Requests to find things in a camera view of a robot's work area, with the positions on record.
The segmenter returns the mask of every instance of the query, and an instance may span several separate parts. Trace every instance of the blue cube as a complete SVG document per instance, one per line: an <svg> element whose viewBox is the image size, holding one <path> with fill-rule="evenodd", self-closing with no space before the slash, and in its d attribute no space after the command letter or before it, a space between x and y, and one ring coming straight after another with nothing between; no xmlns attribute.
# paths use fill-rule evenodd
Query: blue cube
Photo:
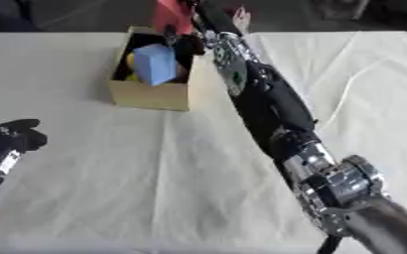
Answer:
<svg viewBox="0 0 407 254"><path fill-rule="evenodd" d="M158 85L176 77L176 58L170 48L153 44L134 50L134 69L151 85Z"/></svg>

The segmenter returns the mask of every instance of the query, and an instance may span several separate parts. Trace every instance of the black robotic glove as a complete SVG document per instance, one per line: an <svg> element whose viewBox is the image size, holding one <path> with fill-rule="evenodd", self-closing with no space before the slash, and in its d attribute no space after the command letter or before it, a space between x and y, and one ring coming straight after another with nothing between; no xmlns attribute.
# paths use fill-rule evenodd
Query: black robotic glove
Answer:
<svg viewBox="0 0 407 254"><path fill-rule="evenodd" d="M0 185L21 156L47 144L47 136L33 129L39 124L38 119L0 124Z"/></svg>

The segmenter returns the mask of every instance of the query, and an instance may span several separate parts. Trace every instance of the white tablecloth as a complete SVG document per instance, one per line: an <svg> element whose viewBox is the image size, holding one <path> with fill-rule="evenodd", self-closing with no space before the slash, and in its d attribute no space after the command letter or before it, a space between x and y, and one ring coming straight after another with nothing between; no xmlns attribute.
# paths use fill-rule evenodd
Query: white tablecloth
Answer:
<svg viewBox="0 0 407 254"><path fill-rule="evenodd" d="M0 123L36 117L49 145L0 188L0 239L314 253L324 239L243 127L207 59L187 113L120 108L104 79L122 34L0 34ZM407 33L248 38L407 206ZM366 253L351 239L339 253Z"/></svg>

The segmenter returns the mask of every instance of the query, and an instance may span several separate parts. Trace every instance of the cardboard box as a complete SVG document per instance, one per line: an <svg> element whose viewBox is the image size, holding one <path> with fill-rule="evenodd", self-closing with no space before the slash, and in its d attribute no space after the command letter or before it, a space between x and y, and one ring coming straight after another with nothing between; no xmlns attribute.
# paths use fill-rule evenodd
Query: cardboard box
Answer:
<svg viewBox="0 0 407 254"><path fill-rule="evenodd" d="M126 56L133 49L157 43L165 45L165 39L153 29L142 27L129 29L127 40L117 55L112 75L107 80L114 103L125 107L188 111L190 109L188 76L184 82L168 82L156 86L125 80L130 73ZM189 70L189 73L191 72L193 57L178 61Z"/></svg>

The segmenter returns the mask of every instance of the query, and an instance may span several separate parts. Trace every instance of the white cable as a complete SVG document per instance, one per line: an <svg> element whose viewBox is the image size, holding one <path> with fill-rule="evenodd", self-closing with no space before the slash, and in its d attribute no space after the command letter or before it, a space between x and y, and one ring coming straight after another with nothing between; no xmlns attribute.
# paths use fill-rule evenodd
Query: white cable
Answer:
<svg viewBox="0 0 407 254"><path fill-rule="evenodd" d="M329 120L326 121L326 123L324 125L322 125L318 132L322 133L324 130L326 130L331 124L332 122L335 120L335 118L337 118L339 111L342 109L343 105L345 104L345 100L347 99L348 96L348 92L351 89L351 86L354 84L354 82L363 74L365 74L366 72L368 72L369 70L373 69L374 67L382 64L383 62L386 62L388 59L390 59L390 57L386 57L383 58L375 63L372 63L370 65L368 65L367 67L361 69L360 71L358 71L354 76L352 76L351 78L348 79L347 84L345 85L345 88L342 92L342 95L340 97L340 100L337 104L337 107L335 108L334 112L332 113L331 117L329 118Z"/></svg>
<svg viewBox="0 0 407 254"><path fill-rule="evenodd" d="M92 3L88 4L88 5L84 5L82 7L79 7L76 10L73 10L73 11L71 11L71 12L65 14L65 15L62 15L61 17L58 17L56 19L44 22L43 24L39 25L39 27L40 28L45 28L45 27L48 27L48 26L53 25L55 23L61 22L61 21L65 20L65 19L68 19L68 18L70 18L70 17L72 17L72 16L74 16L76 14L83 13L83 12L87 11L88 9L94 7L94 6L103 3L104 1L106 1L106 0L96 0L95 2L92 2Z"/></svg>

